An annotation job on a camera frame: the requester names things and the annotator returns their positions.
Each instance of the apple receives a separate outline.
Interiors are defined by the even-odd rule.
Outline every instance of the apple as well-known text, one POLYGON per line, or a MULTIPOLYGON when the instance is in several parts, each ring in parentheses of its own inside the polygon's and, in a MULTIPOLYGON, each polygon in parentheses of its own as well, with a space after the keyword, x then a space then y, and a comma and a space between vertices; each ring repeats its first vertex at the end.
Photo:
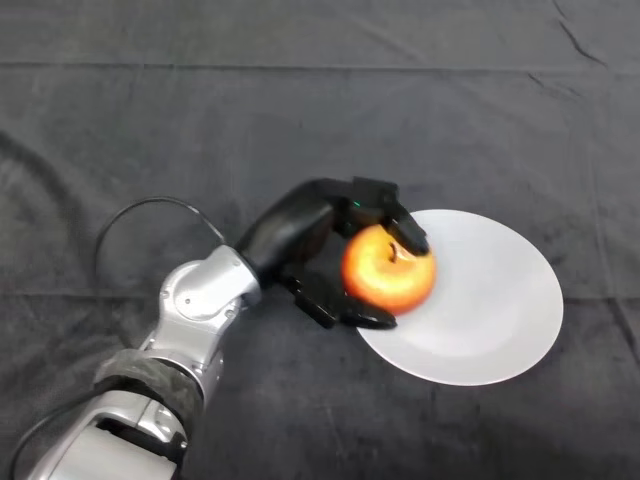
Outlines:
POLYGON ((435 279, 432 253, 412 255, 380 225, 367 227, 353 237, 342 259, 347 293, 394 315, 424 302, 435 279))

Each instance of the robotic hand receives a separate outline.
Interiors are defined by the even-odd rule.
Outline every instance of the robotic hand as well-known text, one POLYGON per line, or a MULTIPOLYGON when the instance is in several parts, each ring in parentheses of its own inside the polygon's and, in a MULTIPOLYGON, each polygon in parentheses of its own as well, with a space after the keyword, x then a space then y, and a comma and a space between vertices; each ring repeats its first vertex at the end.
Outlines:
POLYGON ((272 206, 235 248, 222 245, 174 270, 160 291, 155 331, 138 350, 122 350, 99 368, 93 400, 29 478, 179 478, 194 424, 222 374, 222 336, 274 283, 325 328, 393 328, 393 315, 304 264, 332 231, 348 238, 378 223, 409 252, 428 253, 425 232, 397 197, 397 186, 387 182, 310 181, 272 206))

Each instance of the black cable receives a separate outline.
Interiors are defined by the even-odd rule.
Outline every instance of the black cable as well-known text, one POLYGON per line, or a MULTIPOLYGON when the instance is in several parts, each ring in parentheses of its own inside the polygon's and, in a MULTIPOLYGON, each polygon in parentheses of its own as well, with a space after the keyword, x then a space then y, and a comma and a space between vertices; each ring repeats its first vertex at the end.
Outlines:
MULTIPOLYGON (((209 229, 214 233, 216 237, 218 237, 221 243, 223 244, 226 243, 222 233, 220 233, 220 231, 215 227, 215 225, 211 223, 211 221, 207 218, 207 216, 204 213, 202 213, 199 209, 197 209, 196 207, 194 207, 193 205, 190 205, 185 201, 182 201, 173 197, 158 196, 158 197, 142 198, 140 200, 137 200, 127 205, 126 207, 118 211, 115 215, 113 215, 109 220, 107 220, 104 223, 104 225, 102 225, 102 227, 100 228, 100 231, 98 232, 98 236, 96 237, 96 242, 93 247, 93 256, 92 256, 92 263, 91 263, 93 291, 94 291, 94 295, 97 302, 97 308, 99 309, 100 315, 102 316, 104 316, 104 302, 102 297, 100 296, 100 288, 99 288, 100 277, 98 275, 98 260, 100 256, 100 248, 102 247, 102 244, 104 243, 104 239, 107 236, 107 233, 109 233, 109 230, 111 229, 111 227, 123 215, 127 214, 134 208, 137 208, 141 205, 145 205, 147 203, 170 203, 172 205, 178 205, 180 207, 186 208, 187 210, 190 210, 191 212, 195 213, 207 227, 209 227, 209 229)), ((121 325, 118 322, 109 322, 109 325, 112 326, 115 335, 120 339, 120 341, 125 346, 125 348, 134 347, 133 343, 127 338, 126 333, 124 332, 124 330, 122 329, 121 325)))
POLYGON ((95 397, 98 397, 103 393, 106 393, 112 389, 113 389, 113 385, 107 382, 103 385, 100 385, 99 388, 94 388, 89 392, 85 392, 81 395, 78 395, 77 397, 69 400, 68 402, 63 403, 62 405, 58 405, 56 408, 51 409, 48 413, 43 415, 40 418, 40 420, 34 423, 31 426, 31 428, 29 428, 24 434, 22 434, 22 437, 20 437, 20 440, 18 440, 18 443, 16 443, 16 446, 14 447, 13 451, 11 452, 11 455, 9 456, 9 465, 7 467, 6 478, 8 480, 16 480, 17 478, 16 467, 18 465, 18 459, 20 457, 20 453, 22 453, 22 450, 24 450, 24 447, 27 446, 27 443, 29 443, 31 438, 36 433, 38 433, 44 427, 49 425, 49 423, 51 423, 53 420, 58 418, 60 415, 67 413, 70 410, 73 410, 74 408, 79 407, 83 403, 86 403, 89 400, 95 397))

